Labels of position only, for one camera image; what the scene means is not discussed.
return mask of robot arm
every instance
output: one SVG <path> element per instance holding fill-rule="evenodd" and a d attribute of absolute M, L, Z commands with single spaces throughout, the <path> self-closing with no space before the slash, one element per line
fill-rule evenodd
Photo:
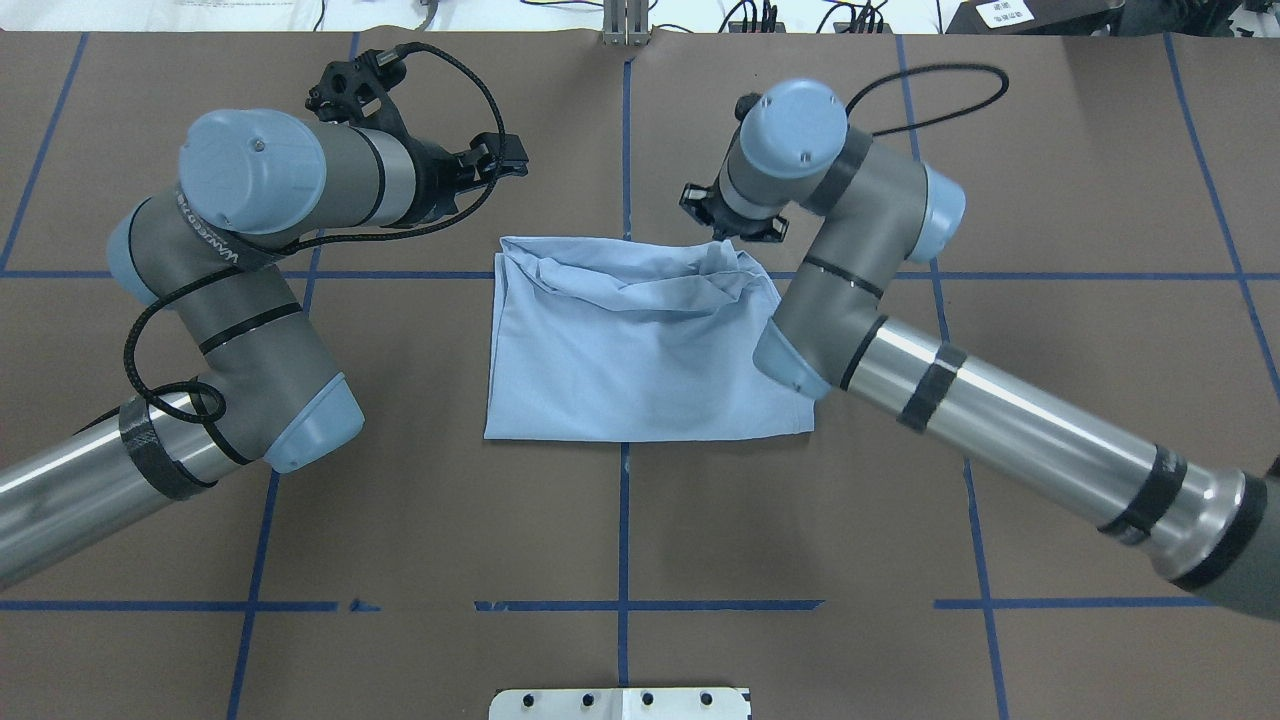
<path fill-rule="evenodd" d="M 1144 551 L 1179 588 L 1280 620 L 1271 477 L 1188 462 L 879 313 L 899 265 L 928 263 L 959 225 L 954 182 L 849 127 L 814 81 L 748 96 L 739 119 L 716 183 L 681 205 L 750 240 L 781 238 L 768 231 L 792 201 L 826 217 L 756 346 L 762 372 L 814 400 L 859 395 Z"/>
<path fill-rule="evenodd" d="M 265 459 L 291 473 L 360 432 L 364 415 L 346 378 L 274 263 L 305 246 L 301 234 L 415 228 L 458 214 L 457 195 L 527 172 L 520 138 L 504 133 L 495 106 L 499 132 L 481 133 L 462 152 L 408 135 L 387 91 L 417 47 L 332 63 L 307 100 L 321 122 L 216 110 L 191 127 L 178 183 L 119 224 L 108 259 L 115 279 L 148 306 L 131 340 L 172 300 L 210 369 L 196 384 L 133 397 L 115 416 L 0 470 L 0 588 L 241 465 Z M 374 100 L 378 111 L 365 117 Z M 128 355 L 125 363 L 129 370 Z"/>

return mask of white plate with holes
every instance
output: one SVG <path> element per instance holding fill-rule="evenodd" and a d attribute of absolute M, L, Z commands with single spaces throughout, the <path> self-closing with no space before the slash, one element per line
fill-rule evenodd
<path fill-rule="evenodd" d="M 489 720 L 750 720 L 745 688 L 503 691 Z"/>

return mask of light blue cloth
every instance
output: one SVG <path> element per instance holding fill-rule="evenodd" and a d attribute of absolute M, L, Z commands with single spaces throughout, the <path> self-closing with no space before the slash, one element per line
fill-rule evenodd
<path fill-rule="evenodd" d="M 781 299 L 730 241 L 504 237 L 494 260 L 489 439 L 746 439 L 813 430 L 755 369 Z"/>

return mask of light blue joint cap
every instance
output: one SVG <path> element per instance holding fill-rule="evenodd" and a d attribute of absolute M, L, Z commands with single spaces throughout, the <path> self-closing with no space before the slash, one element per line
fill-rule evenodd
<path fill-rule="evenodd" d="M 822 400 L 831 392 L 831 383 L 822 379 L 800 351 L 782 334 L 769 318 L 751 355 L 755 366 L 774 382 L 787 386 L 809 400 Z"/>
<path fill-rule="evenodd" d="M 964 190 L 951 178 L 924 165 L 924 225 L 915 249 L 906 256 L 913 263 L 927 264 L 951 242 L 964 218 Z"/>
<path fill-rule="evenodd" d="M 138 209 L 142 208 L 143 202 L 146 200 L 134 205 L 133 210 L 120 220 L 120 224 L 115 225 L 111 236 L 106 238 L 106 266 L 120 287 L 137 297 L 138 302 L 151 305 L 156 301 L 156 293 L 151 292 L 147 283 L 142 282 L 142 275 L 138 274 L 138 269 L 133 264 L 133 250 L 129 249 L 133 218 L 138 217 Z"/>
<path fill-rule="evenodd" d="M 826 172 L 845 146 L 845 106 L 826 85 L 808 78 L 780 82 L 742 119 L 739 142 L 762 173 L 796 179 Z"/>
<path fill-rule="evenodd" d="M 279 110 L 214 110 L 187 131 L 178 178 L 210 224 L 246 234 L 301 223 L 324 192 L 324 149 Z"/>
<path fill-rule="evenodd" d="M 347 445 L 364 427 L 365 414 L 346 375 L 338 373 L 275 438 L 264 459 L 276 473 L 292 473 Z"/>

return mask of blue fabric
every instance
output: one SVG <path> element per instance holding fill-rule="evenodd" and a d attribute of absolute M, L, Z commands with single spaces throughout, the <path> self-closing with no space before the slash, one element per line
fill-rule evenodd
<path fill-rule="evenodd" d="M 813 430 L 751 363 L 781 297 L 730 241 L 506 237 L 494 261 L 489 439 L 746 439 Z"/>

